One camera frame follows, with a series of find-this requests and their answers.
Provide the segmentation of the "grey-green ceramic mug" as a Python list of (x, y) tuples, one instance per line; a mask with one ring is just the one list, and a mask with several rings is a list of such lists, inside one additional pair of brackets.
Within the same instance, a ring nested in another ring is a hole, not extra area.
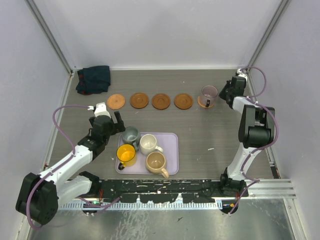
[(140, 131), (133, 127), (133, 126), (128, 126), (125, 131), (122, 133), (122, 141), (125, 144), (130, 144), (134, 146), (135, 148), (139, 147), (140, 144), (140, 139), (141, 139), (141, 133)]

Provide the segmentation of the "woven rattan coaster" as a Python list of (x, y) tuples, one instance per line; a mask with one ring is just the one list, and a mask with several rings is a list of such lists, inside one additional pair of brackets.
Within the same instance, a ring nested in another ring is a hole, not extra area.
[(121, 94), (113, 94), (107, 99), (107, 106), (112, 110), (122, 108), (126, 103), (126, 99)]
[(204, 108), (204, 109), (208, 109), (208, 108), (212, 108), (215, 104), (213, 104), (213, 105), (210, 105), (210, 106), (205, 106), (205, 105), (203, 105), (202, 103), (201, 103), (201, 97), (200, 96), (198, 96), (198, 98), (197, 98), (197, 102), (198, 102), (198, 104), (202, 107), (202, 108)]

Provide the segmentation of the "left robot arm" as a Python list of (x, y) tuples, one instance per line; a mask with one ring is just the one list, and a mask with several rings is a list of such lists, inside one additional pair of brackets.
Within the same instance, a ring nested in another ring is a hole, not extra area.
[(89, 119), (91, 128), (74, 149), (54, 166), (39, 173), (27, 174), (19, 191), (15, 209), (30, 221), (49, 223), (60, 206), (86, 195), (95, 198), (101, 190), (98, 176), (87, 171), (70, 180), (79, 169), (95, 160), (106, 148), (111, 136), (126, 130), (119, 111)]

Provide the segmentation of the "purple transparent mug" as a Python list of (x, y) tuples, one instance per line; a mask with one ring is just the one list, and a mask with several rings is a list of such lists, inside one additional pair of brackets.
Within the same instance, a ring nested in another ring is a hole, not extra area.
[(201, 89), (200, 101), (206, 107), (213, 105), (218, 96), (218, 89), (213, 85), (206, 85)]

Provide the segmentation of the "beige ceramic mug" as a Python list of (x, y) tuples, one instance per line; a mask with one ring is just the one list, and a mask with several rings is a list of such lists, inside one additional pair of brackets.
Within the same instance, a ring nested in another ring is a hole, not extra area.
[(153, 175), (162, 175), (166, 179), (170, 177), (167, 160), (161, 152), (150, 153), (146, 158), (145, 167)]

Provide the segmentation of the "brown wooden coaster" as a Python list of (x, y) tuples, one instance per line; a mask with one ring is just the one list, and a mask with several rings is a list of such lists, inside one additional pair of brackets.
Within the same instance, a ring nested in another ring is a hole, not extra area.
[(130, 105), (135, 109), (143, 109), (149, 104), (149, 97), (143, 92), (134, 93), (130, 97)]
[(187, 110), (193, 105), (193, 98), (187, 93), (180, 93), (174, 98), (174, 105), (181, 110)]
[(152, 97), (152, 106), (157, 110), (165, 110), (171, 104), (170, 97), (165, 93), (157, 93)]

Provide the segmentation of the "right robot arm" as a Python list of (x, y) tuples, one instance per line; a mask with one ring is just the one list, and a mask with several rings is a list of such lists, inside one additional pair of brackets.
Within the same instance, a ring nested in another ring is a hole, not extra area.
[(275, 109), (264, 107), (244, 96), (248, 77), (236, 74), (228, 80), (219, 97), (241, 114), (238, 129), (240, 143), (231, 164), (220, 176), (219, 191), (225, 197), (245, 188), (246, 173), (255, 157), (275, 140)]

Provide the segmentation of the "white ceramic mug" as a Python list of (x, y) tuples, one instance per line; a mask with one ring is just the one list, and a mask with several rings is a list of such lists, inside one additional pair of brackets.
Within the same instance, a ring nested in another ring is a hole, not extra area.
[(146, 156), (156, 151), (164, 153), (164, 150), (158, 145), (157, 138), (153, 134), (145, 134), (141, 137), (139, 150)]

